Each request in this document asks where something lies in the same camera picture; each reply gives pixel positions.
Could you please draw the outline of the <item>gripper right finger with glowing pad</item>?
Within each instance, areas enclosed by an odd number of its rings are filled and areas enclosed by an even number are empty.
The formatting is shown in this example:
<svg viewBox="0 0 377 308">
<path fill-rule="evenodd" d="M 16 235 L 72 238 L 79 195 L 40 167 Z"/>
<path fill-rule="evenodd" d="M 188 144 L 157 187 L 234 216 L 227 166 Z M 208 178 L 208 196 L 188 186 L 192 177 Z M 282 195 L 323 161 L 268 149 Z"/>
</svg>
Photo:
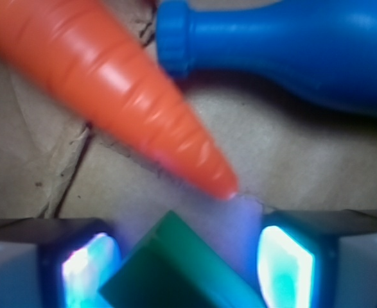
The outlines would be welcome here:
<svg viewBox="0 0 377 308">
<path fill-rule="evenodd" d="M 377 307 L 377 210 L 265 215 L 257 276 L 267 307 Z"/>
</svg>

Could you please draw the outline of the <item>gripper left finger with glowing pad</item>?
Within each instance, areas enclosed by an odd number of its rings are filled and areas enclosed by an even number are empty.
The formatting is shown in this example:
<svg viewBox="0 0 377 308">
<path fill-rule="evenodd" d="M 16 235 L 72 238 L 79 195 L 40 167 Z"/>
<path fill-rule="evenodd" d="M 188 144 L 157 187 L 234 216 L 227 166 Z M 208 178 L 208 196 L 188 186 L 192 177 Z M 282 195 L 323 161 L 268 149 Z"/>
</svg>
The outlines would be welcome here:
<svg viewBox="0 0 377 308">
<path fill-rule="evenodd" d="M 0 219 L 0 307 L 110 307 L 121 252 L 101 219 Z"/>
</svg>

